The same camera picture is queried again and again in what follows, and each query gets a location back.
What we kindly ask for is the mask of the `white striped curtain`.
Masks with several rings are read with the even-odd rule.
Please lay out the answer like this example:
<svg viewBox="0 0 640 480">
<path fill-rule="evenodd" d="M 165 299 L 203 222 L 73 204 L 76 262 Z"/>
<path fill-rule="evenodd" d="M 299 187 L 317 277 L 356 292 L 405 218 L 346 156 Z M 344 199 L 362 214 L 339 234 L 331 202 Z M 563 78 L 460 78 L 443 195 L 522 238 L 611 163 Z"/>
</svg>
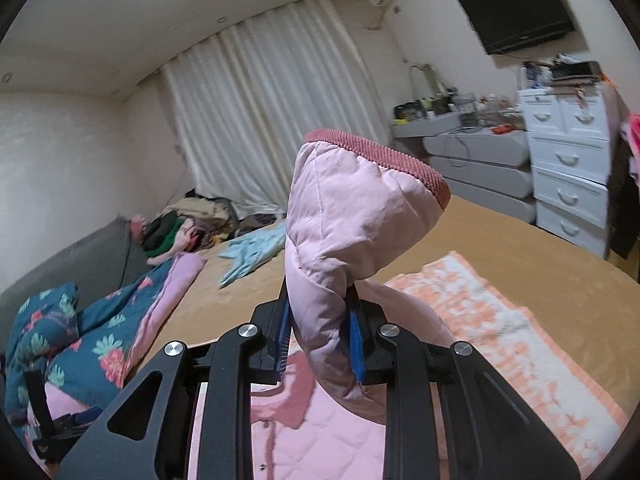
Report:
<svg viewBox="0 0 640 480">
<path fill-rule="evenodd" d="M 196 192 L 243 214 L 285 211 L 312 130 L 390 143 L 372 77 L 332 0 L 247 18 L 179 53 L 162 75 Z"/>
</svg>

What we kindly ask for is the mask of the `tan bed sheet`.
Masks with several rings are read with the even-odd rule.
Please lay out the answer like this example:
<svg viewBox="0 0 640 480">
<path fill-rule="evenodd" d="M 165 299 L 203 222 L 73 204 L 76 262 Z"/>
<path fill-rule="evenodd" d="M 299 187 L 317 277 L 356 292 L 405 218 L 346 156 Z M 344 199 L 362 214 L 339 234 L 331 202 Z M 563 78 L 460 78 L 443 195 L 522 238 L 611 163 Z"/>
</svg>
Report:
<svg viewBox="0 0 640 480">
<path fill-rule="evenodd" d="M 420 243 L 375 274 L 385 283 L 457 252 L 511 302 L 526 307 L 552 339 L 626 412 L 639 403 L 639 285 L 580 247 L 546 231 L 453 197 Z M 283 258 L 220 288 L 229 263 L 216 249 L 150 351 L 182 340 L 200 344 L 250 319 L 278 296 Z"/>
</svg>

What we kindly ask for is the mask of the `blue floral comforter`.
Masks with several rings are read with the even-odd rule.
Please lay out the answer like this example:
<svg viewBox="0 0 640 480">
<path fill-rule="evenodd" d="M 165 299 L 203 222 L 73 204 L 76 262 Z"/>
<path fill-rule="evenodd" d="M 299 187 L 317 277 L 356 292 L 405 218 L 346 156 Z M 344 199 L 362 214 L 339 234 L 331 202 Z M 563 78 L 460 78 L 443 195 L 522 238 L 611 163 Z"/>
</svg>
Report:
<svg viewBox="0 0 640 480">
<path fill-rule="evenodd" d="M 25 442 L 35 437 L 26 373 L 38 370 L 51 415 L 104 410 L 151 348 L 205 260 L 176 255 L 134 283 L 79 310 L 79 287 L 65 283 L 27 298 L 6 344 L 4 412 Z"/>
</svg>

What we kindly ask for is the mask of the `pink quilted jacket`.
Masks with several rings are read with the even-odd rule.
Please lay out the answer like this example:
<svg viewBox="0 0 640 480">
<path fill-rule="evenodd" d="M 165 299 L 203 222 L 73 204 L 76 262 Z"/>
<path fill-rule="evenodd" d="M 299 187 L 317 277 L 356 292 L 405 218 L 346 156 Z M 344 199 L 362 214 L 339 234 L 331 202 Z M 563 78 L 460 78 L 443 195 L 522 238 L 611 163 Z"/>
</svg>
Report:
<svg viewBox="0 0 640 480">
<path fill-rule="evenodd" d="M 258 479 L 377 479 L 385 390 L 356 382 L 341 331 L 346 292 L 447 347 L 454 337 L 423 300 L 376 284 L 434 228 L 450 200 L 444 178 L 409 155 L 334 129 L 308 133 L 288 199 L 284 274 L 294 344 L 283 382 L 250 407 Z"/>
</svg>

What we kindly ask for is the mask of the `pile of clothes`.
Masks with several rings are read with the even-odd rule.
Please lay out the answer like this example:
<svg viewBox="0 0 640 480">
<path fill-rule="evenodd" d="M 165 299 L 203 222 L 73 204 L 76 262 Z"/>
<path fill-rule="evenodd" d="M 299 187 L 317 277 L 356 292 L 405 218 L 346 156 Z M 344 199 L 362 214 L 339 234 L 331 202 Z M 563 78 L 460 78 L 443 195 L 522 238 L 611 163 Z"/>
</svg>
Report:
<svg viewBox="0 0 640 480">
<path fill-rule="evenodd" d="M 242 217 L 231 200 L 208 198 L 194 190 L 167 205 L 153 220 L 137 214 L 129 220 L 132 239 L 148 266 L 159 266 L 179 252 L 199 252 L 281 220 L 280 214 Z"/>
</svg>

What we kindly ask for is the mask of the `pink cartoon towel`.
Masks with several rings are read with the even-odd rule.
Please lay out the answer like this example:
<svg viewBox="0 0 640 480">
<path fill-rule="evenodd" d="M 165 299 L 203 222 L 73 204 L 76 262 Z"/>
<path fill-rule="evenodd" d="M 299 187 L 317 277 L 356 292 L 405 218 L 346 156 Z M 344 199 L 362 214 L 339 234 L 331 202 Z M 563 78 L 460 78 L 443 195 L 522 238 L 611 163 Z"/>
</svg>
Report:
<svg viewBox="0 0 640 480">
<path fill-rule="evenodd" d="M 622 137 L 630 149 L 629 173 L 640 188 L 640 115 L 630 113 L 622 125 Z"/>
</svg>

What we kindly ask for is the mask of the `light blue garment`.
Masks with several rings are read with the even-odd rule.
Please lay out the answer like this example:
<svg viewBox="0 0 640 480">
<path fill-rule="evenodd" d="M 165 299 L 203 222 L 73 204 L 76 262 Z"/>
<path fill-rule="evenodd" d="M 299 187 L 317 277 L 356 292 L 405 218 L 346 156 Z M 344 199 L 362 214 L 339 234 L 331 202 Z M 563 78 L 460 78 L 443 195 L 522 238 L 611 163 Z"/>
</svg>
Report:
<svg viewBox="0 0 640 480">
<path fill-rule="evenodd" d="M 219 287 L 227 287 L 253 273 L 282 252 L 284 245 L 284 221 L 235 238 L 218 255 L 219 258 L 230 261 L 228 270 L 219 281 Z"/>
</svg>

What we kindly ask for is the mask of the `orange plaid fleece blanket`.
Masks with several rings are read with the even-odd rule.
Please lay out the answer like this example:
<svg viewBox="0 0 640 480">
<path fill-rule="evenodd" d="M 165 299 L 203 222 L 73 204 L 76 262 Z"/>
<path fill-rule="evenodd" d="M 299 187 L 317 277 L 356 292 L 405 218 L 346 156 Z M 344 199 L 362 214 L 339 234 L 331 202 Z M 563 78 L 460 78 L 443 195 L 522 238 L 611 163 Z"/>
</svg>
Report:
<svg viewBox="0 0 640 480">
<path fill-rule="evenodd" d="M 387 286 L 419 298 L 506 378 L 587 478 L 612 450 L 628 416 L 540 326 L 456 252 Z"/>
</svg>

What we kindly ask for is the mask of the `black flat television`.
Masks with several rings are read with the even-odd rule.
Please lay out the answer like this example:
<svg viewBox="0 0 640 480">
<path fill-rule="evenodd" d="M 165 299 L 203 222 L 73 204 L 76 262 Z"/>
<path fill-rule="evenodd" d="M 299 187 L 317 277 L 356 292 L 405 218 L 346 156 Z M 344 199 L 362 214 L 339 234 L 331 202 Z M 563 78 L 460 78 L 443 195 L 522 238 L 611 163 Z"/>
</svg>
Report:
<svg viewBox="0 0 640 480">
<path fill-rule="evenodd" d="M 574 32 L 566 0 L 458 0 L 489 55 L 539 46 Z"/>
</svg>

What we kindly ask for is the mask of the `white drawer chest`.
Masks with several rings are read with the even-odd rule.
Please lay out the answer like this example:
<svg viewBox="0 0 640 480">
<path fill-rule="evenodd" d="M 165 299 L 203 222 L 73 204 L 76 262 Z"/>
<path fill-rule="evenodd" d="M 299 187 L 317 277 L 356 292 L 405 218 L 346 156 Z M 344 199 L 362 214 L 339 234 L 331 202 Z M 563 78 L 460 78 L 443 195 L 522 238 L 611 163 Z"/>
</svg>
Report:
<svg viewBox="0 0 640 480">
<path fill-rule="evenodd" d="M 536 200 L 536 225 L 604 259 L 608 177 L 620 126 L 614 88 L 546 87 L 518 92 Z"/>
</svg>

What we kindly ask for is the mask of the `grey wall shelf unit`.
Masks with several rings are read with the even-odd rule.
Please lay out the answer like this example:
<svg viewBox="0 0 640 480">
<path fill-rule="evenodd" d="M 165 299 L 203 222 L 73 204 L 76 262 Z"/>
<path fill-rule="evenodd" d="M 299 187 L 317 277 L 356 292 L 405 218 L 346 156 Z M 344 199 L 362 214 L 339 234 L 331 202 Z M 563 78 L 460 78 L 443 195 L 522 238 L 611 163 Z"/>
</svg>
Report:
<svg viewBox="0 0 640 480">
<path fill-rule="evenodd" d="M 536 205 L 526 133 L 465 127 L 458 113 L 392 125 L 395 141 L 426 161 L 468 202 L 533 224 Z"/>
</svg>

